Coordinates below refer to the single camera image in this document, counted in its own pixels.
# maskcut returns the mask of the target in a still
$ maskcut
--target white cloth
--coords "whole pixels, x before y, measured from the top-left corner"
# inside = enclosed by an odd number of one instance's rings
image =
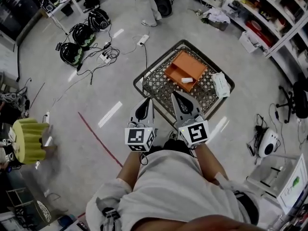
[[[227,22],[230,23],[230,18],[220,9],[211,8],[208,11],[203,13],[203,18],[207,18],[212,22]]]
[[[96,192],[86,210],[91,231],[99,231],[104,220],[95,204],[97,197],[118,211],[122,231],[130,231],[143,218],[189,222],[217,214],[246,221],[232,190],[206,181],[195,158],[181,152],[159,151],[147,159],[134,191],[123,180],[115,179]]]
[[[156,26],[156,20],[162,16],[154,0],[136,0],[137,11],[142,21],[150,26]]]

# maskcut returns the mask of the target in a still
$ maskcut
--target red item on shelf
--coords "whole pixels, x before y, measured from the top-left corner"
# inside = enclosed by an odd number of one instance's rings
[[[257,34],[269,47],[272,47],[273,41],[270,40],[266,35],[264,35],[262,33],[262,30],[259,30],[259,28],[256,28],[251,22],[252,21],[247,21],[246,26],[249,27],[251,30],[253,30],[255,34]]]

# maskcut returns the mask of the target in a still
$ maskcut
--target white pants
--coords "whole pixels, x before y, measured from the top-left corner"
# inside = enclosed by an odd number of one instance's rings
[[[156,20],[162,16],[154,0],[136,0],[136,6],[141,20],[150,26],[157,25]]]

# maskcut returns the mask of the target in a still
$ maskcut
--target orange box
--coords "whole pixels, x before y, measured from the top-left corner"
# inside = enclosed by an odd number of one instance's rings
[[[190,92],[205,72],[206,66],[185,51],[181,51],[165,70],[165,75],[185,91]],[[182,78],[193,78],[191,83],[182,83]]]

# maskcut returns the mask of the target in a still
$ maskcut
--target red line on floor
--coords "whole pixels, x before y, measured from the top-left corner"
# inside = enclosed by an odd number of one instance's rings
[[[82,116],[81,113],[79,113],[79,116],[81,118],[81,120],[84,122],[84,124],[86,124],[86,126],[88,127],[88,129],[91,131],[91,133],[93,133],[94,137],[98,140],[98,142],[103,146],[103,148],[109,153],[109,155],[116,161],[117,164],[119,164],[121,167],[123,167],[123,165],[116,159],[116,157],[108,150],[108,148],[103,144],[103,142],[100,140],[100,138],[96,135],[96,133],[93,131],[93,129],[90,127],[90,125],[87,123],[87,121],[85,120],[85,118]]]

